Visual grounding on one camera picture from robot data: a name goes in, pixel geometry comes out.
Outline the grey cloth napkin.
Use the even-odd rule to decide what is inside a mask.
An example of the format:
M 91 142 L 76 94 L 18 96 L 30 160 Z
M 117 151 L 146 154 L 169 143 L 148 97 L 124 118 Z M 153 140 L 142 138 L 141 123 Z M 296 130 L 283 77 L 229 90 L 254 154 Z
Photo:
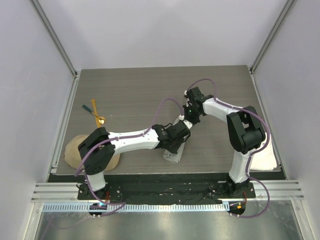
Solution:
M 165 150 L 163 153 L 163 159 L 178 164 L 181 161 L 182 154 L 185 148 L 185 143 L 182 143 L 181 146 L 178 148 L 177 153 L 171 153 L 168 150 Z

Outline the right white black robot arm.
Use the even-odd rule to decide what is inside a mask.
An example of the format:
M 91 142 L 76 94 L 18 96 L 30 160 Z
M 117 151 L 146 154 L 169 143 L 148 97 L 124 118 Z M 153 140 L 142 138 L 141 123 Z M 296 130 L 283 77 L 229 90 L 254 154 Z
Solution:
M 269 139 L 264 130 L 265 122 L 252 106 L 240 107 L 223 102 L 211 95 L 187 97 L 184 108 L 185 119 L 193 125 L 200 116 L 213 116 L 227 124 L 228 137 L 234 149 L 231 169 L 226 177 L 225 191 L 233 198 L 241 195 L 250 183 L 250 166 L 254 154 L 263 148 Z

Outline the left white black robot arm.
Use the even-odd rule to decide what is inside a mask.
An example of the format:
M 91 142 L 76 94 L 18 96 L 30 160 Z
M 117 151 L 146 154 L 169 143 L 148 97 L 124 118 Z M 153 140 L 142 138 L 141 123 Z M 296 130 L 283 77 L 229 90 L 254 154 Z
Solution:
M 188 120 L 179 120 L 175 124 L 155 124 L 141 131 L 123 133 L 107 132 L 104 127 L 97 128 L 77 147 L 81 163 L 75 175 L 84 169 L 90 186 L 89 194 L 100 200 L 107 192 L 103 171 L 113 156 L 144 149 L 164 149 L 177 154 L 178 149 L 191 136 L 192 126 Z

